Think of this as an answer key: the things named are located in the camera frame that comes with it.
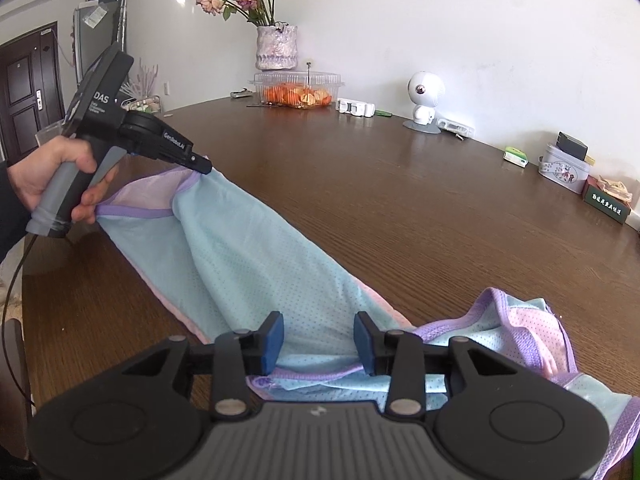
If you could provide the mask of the person left hand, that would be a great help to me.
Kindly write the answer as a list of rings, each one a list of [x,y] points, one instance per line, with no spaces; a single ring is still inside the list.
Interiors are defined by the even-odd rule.
[[[98,165],[93,158],[87,141],[57,136],[32,154],[11,166],[8,177],[12,188],[23,205],[33,211],[41,200],[41,195],[58,167],[71,162],[84,174],[93,174]],[[96,221],[96,205],[104,199],[118,166],[114,166],[96,185],[87,188],[80,203],[72,211],[73,222],[93,223]]]

